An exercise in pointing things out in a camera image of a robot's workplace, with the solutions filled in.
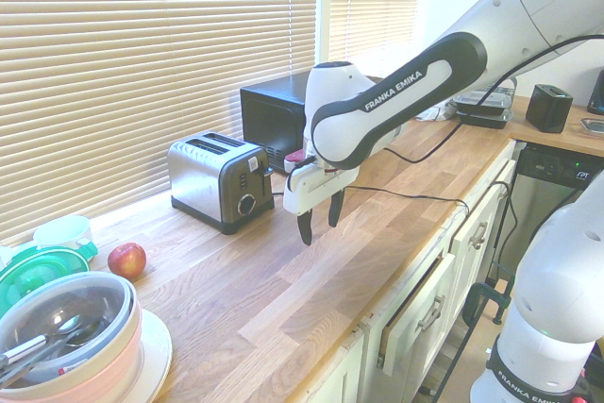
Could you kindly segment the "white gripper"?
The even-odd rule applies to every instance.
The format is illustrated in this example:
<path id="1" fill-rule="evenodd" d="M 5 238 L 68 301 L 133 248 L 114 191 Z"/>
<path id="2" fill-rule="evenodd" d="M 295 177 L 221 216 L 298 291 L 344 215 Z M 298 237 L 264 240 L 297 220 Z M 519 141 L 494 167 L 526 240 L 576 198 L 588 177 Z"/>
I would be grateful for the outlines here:
<path id="1" fill-rule="evenodd" d="M 338 225 L 344 203 L 343 189 L 357 178 L 357 169 L 327 172 L 315 164 L 293 170 L 284 188 L 283 208 L 297 216 L 300 238 L 312 244 L 311 218 L 315 206 L 331 197 L 328 224 Z"/>

